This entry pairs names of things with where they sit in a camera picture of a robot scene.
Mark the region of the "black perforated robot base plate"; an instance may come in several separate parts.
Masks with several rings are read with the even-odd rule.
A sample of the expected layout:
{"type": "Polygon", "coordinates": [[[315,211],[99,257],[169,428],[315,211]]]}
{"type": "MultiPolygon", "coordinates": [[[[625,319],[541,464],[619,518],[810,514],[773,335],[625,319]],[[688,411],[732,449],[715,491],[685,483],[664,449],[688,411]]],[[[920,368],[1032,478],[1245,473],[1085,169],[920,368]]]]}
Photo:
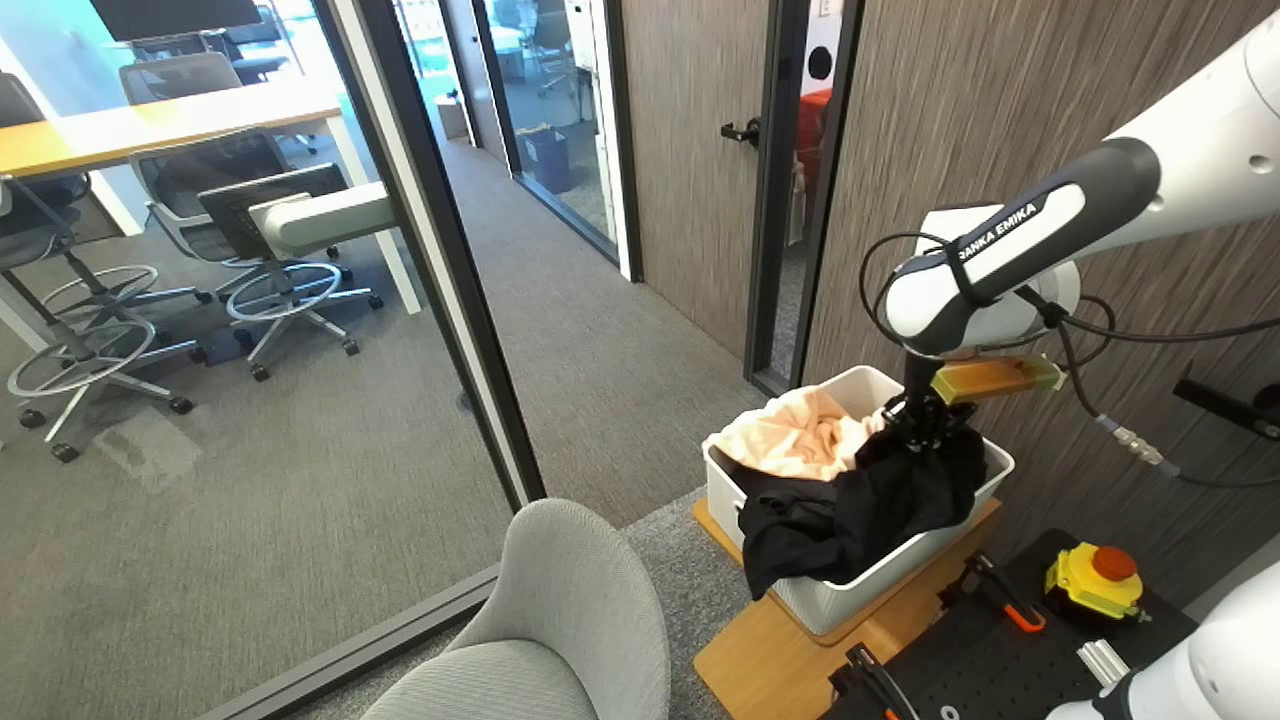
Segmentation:
{"type": "Polygon", "coordinates": [[[1040,531],[995,569],[1048,622],[1040,638],[1016,632],[995,594],[971,573],[944,594],[944,615],[897,660],[862,645],[827,677],[830,710],[819,720],[1043,720],[1065,702],[1092,702],[1100,682],[1076,657],[1105,642],[1128,670],[1151,663],[1191,632],[1191,622],[1149,594],[1134,622],[1109,622],[1043,589],[1043,573],[1076,537],[1040,531]]]}

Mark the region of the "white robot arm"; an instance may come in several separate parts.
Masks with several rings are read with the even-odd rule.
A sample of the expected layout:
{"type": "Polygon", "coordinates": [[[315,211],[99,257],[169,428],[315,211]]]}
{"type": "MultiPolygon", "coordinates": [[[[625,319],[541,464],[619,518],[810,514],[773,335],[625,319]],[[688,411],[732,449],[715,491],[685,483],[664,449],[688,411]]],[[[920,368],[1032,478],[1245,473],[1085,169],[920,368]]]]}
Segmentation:
{"type": "Polygon", "coordinates": [[[1280,211],[1280,11],[979,223],[925,242],[885,293],[915,357],[1024,339],[1024,283],[1076,257],[1280,211]]]}

